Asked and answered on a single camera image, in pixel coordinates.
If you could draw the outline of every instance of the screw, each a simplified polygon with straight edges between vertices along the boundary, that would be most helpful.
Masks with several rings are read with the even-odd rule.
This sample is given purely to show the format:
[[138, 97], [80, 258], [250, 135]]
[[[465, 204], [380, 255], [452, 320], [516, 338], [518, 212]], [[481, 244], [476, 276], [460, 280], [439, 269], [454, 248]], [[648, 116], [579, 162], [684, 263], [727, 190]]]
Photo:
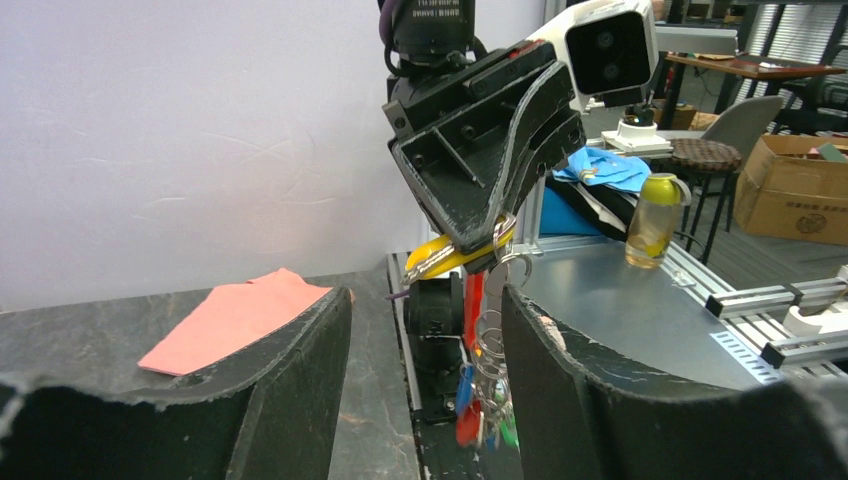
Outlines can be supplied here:
[[468, 140], [473, 140], [474, 137], [477, 136], [477, 132], [474, 130], [474, 127], [471, 125], [466, 125], [460, 129], [460, 133], [462, 136], [467, 138]]

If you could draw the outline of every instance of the white wall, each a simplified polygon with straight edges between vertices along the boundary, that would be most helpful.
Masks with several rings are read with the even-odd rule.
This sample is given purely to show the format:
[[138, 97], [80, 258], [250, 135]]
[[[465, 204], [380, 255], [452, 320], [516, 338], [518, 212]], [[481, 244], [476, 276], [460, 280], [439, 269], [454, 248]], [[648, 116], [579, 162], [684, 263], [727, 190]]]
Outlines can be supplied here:
[[[478, 35], [529, 34], [533, 1], [479, 1]], [[0, 311], [414, 247], [377, 16], [373, 0], [5, 0]]]

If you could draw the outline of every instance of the yellow handle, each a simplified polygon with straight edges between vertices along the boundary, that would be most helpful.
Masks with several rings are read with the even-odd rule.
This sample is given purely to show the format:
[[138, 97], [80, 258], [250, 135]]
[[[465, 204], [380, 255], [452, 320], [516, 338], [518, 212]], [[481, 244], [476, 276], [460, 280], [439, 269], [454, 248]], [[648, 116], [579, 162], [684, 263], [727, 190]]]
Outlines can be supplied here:
[[[500, 240], [498, 240], [498, 248], [505, 246], [511, 239], [512, 235], [515, 233], [515, 228], [511, 228], [506, 232], [503, 236], [501, 236]], [[431, 255], [438, 252], [439, 250], [445, 248], [450, 243], [450, 238], [447, 235], [442, 235], [441, 237], [430, 240], [429, 242], [421, 245], [420, 247], [413, 250], [412, 253], [409, 254], [409, 258], [406, 260], [406, 270], [409, 271], [420, 262], [430, 258]], [[421, 279], [422, 280], [430, 280], [431, 278], [438, 277], [439, 275], [453, 270], [456, 267], [465, 265], [466, 263], [476, 260], [487, 253], [492, 251], [492, 245], [486, 245], [485, 247], [477, 250], [468, 255], [463, 255], [459, 253], [457, 250], [453, 254], [451, 254], [444, 262], [438, 264], [435, 268], [424, 274]]]

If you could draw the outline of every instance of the gray chair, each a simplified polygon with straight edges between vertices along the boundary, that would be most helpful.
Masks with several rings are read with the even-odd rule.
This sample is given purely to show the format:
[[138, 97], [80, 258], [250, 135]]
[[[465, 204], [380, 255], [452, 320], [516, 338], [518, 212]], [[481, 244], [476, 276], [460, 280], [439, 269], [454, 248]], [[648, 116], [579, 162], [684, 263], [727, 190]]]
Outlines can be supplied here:
[[[769, 123], [774, 120], [777, 113], [783, 107], [783, 99], [777, 96], [754, 97], [743, 100], [721, 114], [720, 117], [703, 132], [702, 135], [694, 135], [690, 130], [666, 130], [657, 132], [661, 137], [671, 140], [675, 138], [701, 138], [721, 142], [735, 148], [742, 155], [742, 164], [733, 173], [734, 178], [731, 185], [736, 184], [739, 173], [745, 167], [754, 145], [757, 144], [760, 135], [766, 131]], [[736, 197], [736, 189], [730, 190], [730, 201], [727, 208], [726, 231], [730, 231], [730, 220], [733, 212], [733, 203]]]

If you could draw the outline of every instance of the pink paper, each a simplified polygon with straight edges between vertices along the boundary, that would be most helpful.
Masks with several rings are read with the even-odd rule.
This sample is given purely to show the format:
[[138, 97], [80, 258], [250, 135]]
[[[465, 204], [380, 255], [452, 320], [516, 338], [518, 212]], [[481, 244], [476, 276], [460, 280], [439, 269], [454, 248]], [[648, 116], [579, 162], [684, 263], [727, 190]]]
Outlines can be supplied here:
[[216, 287], [138, 366], [187, 375], [288, 324], [329, 291], [286, 269]]

